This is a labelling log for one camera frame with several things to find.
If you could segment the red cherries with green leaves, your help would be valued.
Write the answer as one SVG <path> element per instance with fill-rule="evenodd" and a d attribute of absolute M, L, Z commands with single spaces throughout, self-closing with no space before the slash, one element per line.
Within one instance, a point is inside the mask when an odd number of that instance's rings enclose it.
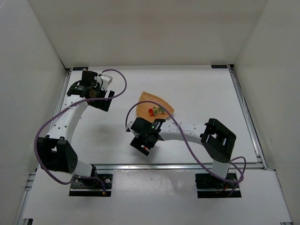
<path fill-rule="evenodd" d="M 151 117 L 155 117 L 159 114 L 164 114 L 164 113 L 165 113 L 165 110 L 161 107 L 152 107 L 152 108 L 148 109 L 148 114 Z"/>

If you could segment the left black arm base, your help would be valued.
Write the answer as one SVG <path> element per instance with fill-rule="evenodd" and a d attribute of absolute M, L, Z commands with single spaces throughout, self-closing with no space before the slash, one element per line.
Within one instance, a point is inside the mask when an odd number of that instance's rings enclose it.
<path fill-rule="evenodd" d="M 69 196 L 78 197 L 110 197 L 112 194 L 113 174 L 98 173 L 98 179 L 72 179 Z"/>

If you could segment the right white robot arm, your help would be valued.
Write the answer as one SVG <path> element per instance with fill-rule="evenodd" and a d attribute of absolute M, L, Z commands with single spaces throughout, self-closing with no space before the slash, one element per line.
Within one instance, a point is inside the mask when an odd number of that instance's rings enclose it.
<path fill-rule="evenodd" d="M 130 145 L 148 156 L 158 141 L 184 141 L 202 145 L 213 159 L 212 176 L 226 181 L 236 135 L 217 119 L 204 124 L 178 124 L 165 119 L 149 122 L 137 117 L 126 126 L 134 138 Z"/>

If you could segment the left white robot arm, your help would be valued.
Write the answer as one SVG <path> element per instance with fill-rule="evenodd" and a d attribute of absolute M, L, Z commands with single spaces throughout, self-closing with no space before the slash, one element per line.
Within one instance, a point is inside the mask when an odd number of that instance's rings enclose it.
<path fill-rule="evenodd" d="M 69 173 L 73 176 L 92 177 L 95 167 L 78 159 L 71 146 L 75 128 L 88 106 L 107 112 L 114 91 L 108 91 L 113 78 L 106 74 L 83 71 L 81 80 L 73 83 L 63 102 L 63 114 L 58 116 L 45 137 L 37 138 L 37 153 L 44 168 Z"/>

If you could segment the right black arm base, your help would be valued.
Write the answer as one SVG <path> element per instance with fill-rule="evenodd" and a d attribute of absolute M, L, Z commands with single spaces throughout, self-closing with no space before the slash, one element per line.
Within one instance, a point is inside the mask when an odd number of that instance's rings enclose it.
<path fill-rule="evenodd" d="M 221 181 L 208 173 L 196 173 L 197 198 L 241 198 L 239 185 Z"/>

